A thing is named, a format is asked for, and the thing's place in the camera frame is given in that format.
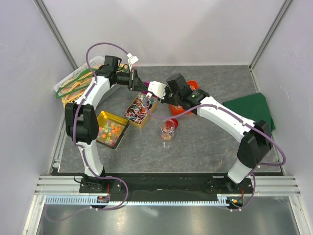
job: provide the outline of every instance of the metal frame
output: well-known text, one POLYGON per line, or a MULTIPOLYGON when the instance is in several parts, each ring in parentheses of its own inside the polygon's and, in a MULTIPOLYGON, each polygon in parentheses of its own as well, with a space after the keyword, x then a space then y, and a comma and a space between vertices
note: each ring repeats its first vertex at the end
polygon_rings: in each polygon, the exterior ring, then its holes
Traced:
MULTIPOLYGON (((52 34, 57 40, 59 46, 63 50, 68 62, 73 67, 77 69, 77 64, 71 55, 64 39, 61 36, 60 31, 58 30, 54 20, 52 19, 44 0, 34 0, 38 9, 40 10, 43 18, 47 22, 52 34)), ((251 76, 256 88, 256 91, 259 91, 258 84, 255 79, 254 68, 265 51, 267 45, 269 44, 271 38, 276 32, 278 26, 280 25, 283 17, 285 16, 287 10, 291 6, 293 0, 285 0, 282 7, 280 8, 277 16, 275 17, 272 25, 270 26, 264 40, 262 41, 257 53, 252 59, 249 68, 251 71, 251 76)), ((63 119, 59 137, 56 141, 56 145, 53 150, 53 154, 50 161, 50 168, 48 174, 52 172, 53 169, 60 167, 60 161, 62 157, 62 151, 65 144, 66 132, 65 132, 65 121, 63 119)), ((57 195, 66 195, 68 198, 82 198, 90 197, 89 194, 79 193, 79 184, 73 181, 73 176, 41 176, 38 180, 36 187, 35 195, 33 202, 28 214, 28 218, 25 224, 23 235, 32 234, 35 235, 38 230, 40 218, 43 214, 43 208, 47 196, 57 196, 57 195)), ((288 196, 291 209, 294 214, 298 229, 301 235, 312 234, 312 228, 310 227, 310 222, 304 207, 303 199, 301 197, 298 185, 296 180, 292 176, 256 176, 256 191, 255 196, 288 196)))
MULTIPOLYGON (((79 181, 82 177, 77 176, 75 178, 79 181)), ((66 201, 67 205, 77 205, 80 198, 92 198, 97 195, 106 196, 105 193, 79 193, 80 185, 74 182, 73 179, 74 176, 41 176, 39 178, 23 235, 36 234, 39 229, 39 222, 43 214, 43 207, 47 197, 53 198, 54 196, 58 197, 58 195, 63 195, 68 199, 66 201)), ((219 196, 223 199, 225 196, 231 197, 238 195, 221 194, 219 196)), ((288 196, 300 234, 312 234, 312 229, 310 228, 310 223, 307 220, 304 204, 302 203, 300 190, 293 176, 256 176, 256 189, 254 196, 266 196, 273 198, 277 196, 288 196)), ((132 202, 131 205, 140 206, 145 205, 145 203, 132 202)), ((158 205, 172 206, 169 203, 162 202, 158 202, 158 205)), ((212 203, 208 202, 184 202, 184 205, 213 206, 212 203)))
POLYGON ((78 68, 74 57, 72 56, 72 54, 70 53, 57 25, 55 24, 53 18, 51 17, 45 3, 43 0, 34 0, 35 4, 37 5, 39 11, 41 12, 41 15, 43 16, 43 18, 45 19, 47 25, 49 26, 54 38, 57 40, 60 48, 62 49, 65 57, 67 58, 69 64, 72 66, 72 68, 75 70, 78 68))
POLYGON ((264 50, 268 46, 270 40, 272 39, 274 33, 276 32, 280 22, 282 21, 283 17, 285 16, 286 12, 288 11, 289 7, 293 0, 285 0, 281 8, 279 9, 272 25, 270 26, 265 38, 263 39, 258 51, 256 52, 255 56, 252 59, 252 62, 249 65, 250 70, 253 70, 256 64, 258 63, 260 57, 262 56, 264 50))

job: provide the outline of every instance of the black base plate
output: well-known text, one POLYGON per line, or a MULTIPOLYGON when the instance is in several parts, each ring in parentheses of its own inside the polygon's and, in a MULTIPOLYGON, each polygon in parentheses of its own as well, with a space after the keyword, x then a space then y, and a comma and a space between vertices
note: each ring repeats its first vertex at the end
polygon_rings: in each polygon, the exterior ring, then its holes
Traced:
MULTIPOLYGON (((227 173, 109 173, 123 179, 128 188, 127 201, 175 202, 175 201, 215 201, 217 194, 252 193, 251 179, 243 182, 232 192, 224 185, 223 177, 227 173)), ((117 180, 107 180, 110 185, 111 201, 122 201, 126 187, 117 180)), ((99 189, 88 193, 99 193, 99 189)))

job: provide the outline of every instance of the cable clip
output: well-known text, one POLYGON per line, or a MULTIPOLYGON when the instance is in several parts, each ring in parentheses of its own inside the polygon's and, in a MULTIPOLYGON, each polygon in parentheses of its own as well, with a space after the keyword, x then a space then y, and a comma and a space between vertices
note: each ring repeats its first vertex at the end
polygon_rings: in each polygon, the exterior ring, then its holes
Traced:
POLYGON ((132 70, 132 65, 134 63, 136 63, 139 59, 138 59, 137 56, 132 55, 130 53, 127 54, 127 57, 129 58, 127 61, 128 61, 129 70, 131 71, 132 70))

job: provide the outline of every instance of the colorful candy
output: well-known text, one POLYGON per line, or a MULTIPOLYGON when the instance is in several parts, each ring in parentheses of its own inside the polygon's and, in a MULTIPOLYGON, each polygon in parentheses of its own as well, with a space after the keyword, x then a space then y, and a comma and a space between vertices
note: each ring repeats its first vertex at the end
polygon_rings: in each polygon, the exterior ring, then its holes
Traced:
MULTIPOLYGON (((144 95, 139 94, 137 99, 128 108, 128 110, 125 112, 123 117, 136 124, 141 124, 148 114, 145 108, 145 99, 146 97, 144 95)), ((156 99, 153 97, 148 99, 147 105, 148 105, 149 110, 151 110, 155 101, 156 99)))
POLYGON ((110 146, 114 146, 123 130, 124 126, 119 125, 114 121, 107 120, 104 126, 99 127, 97 140, 110 146))

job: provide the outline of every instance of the white connector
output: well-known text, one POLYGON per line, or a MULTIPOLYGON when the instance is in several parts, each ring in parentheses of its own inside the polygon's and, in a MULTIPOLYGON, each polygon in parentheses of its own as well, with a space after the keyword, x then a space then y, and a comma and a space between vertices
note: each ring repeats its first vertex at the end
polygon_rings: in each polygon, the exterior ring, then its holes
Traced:
POLYGON ((164 99, 166 85, 160 82, 150 82, 148 91, 160 99, 164 99))
POLYGON ((127 61, 128 61, 129 70, 131 71, 131 70, 132 70, 132 65, 133 65, 134 63, 136 63, 139 59, 138 59, 137 56, 132 55, 132 54, 130 54, 130 53, 127 54, 127 57, 128 57, 128 60, 127 60, 127 61))

